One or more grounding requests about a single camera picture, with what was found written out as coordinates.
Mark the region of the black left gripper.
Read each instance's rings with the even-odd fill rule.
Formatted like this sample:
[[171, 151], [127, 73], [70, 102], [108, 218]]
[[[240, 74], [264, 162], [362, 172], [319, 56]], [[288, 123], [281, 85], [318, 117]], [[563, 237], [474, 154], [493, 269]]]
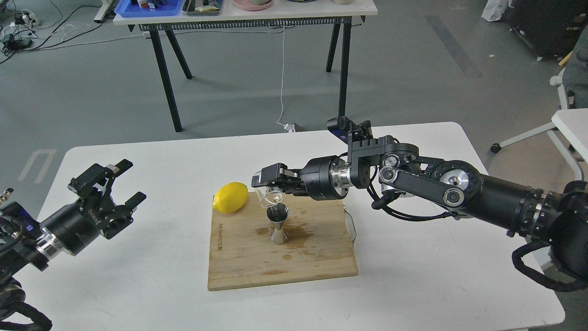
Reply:
[[115, 178], [133, 165], [127, 159], [106, 167], [92, 164], [81, 175], [72, 178], [68, 189], [79, 199], [63, 206], [41, 223], [40, 253], [55, 256], [64, 251], [76, 256], [99, 235], [109, 240], [132, 224], [132, 215], [147, 195], [138, 191], [124, 205], [115, 205], [111, 192]]

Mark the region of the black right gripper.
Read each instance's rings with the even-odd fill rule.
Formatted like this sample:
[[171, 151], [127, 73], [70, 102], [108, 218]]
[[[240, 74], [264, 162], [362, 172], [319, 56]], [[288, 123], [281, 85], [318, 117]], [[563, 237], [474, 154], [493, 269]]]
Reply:
[[252, 176], [252, 187], [266, 187], [293, 196], [314, 200], [344, 199], [351, 187], [350, 164], [338, 156], [311, 159], [301, 169], [276, 163]]

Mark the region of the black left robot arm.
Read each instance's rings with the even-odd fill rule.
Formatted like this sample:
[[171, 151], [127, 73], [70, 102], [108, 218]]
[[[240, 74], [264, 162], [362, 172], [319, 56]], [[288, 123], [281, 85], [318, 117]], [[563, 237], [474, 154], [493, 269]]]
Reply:
[[26, 294], [15, 275], [31, 264], [43, 271], [61, 252], [75, 256], [99, 235], [115, 237], [133, 222], [132, 215], [146, 195], [138, 192], [124, 205], [111, 197], [117, 177], [133, 166], [129, 160], [103, 167], [93, 164], [68, 189], [77, 200], [38, 222], [19, 203], [1, 209], [1, 329], [48, 331], [52, 321], [25, 302]]

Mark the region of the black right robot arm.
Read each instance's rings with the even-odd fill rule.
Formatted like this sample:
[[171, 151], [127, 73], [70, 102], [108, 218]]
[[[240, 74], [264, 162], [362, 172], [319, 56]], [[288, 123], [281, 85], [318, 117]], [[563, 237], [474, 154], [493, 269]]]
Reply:
[[509, 237], [529, 237], [512, 253], [512, 262], [536, 283], [558, 292], [587, 287], [586, 182], [569, 182], [560, 194], [543, 191], [481, 174], [466, 161], [420, 156], [416, 145], [389, 135], [374, 138], [369, 121], [357, 125], [340, 116], [328, 121], [328, 130], [347, 144], [346, 160], [326, 156], [299, 169], [273, 164], [255, 174], [251, 185], [315, 200], [343, 199], [353, 186], [370, 193], [373, 209], [402, 220], [428, 220], [389, 207], [412, 194], [441, 206], [441, 218], [473, 217], [505, 228]]

